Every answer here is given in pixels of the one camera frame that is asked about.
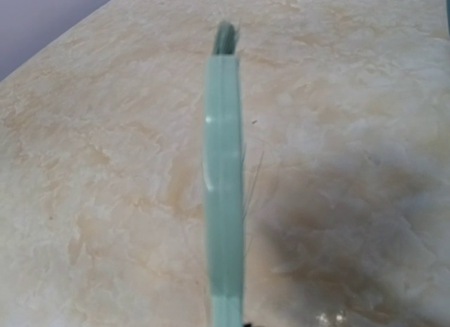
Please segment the light green hand brush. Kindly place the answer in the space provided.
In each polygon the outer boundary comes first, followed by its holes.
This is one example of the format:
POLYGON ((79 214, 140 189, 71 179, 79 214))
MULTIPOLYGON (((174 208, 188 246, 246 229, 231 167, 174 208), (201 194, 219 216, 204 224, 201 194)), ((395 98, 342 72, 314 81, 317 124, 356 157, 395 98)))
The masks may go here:
POLYGON ((212 326, 242 326, 243 135, 238 32, 219 23, 207 59, 203 102, 203 212, 212 326))

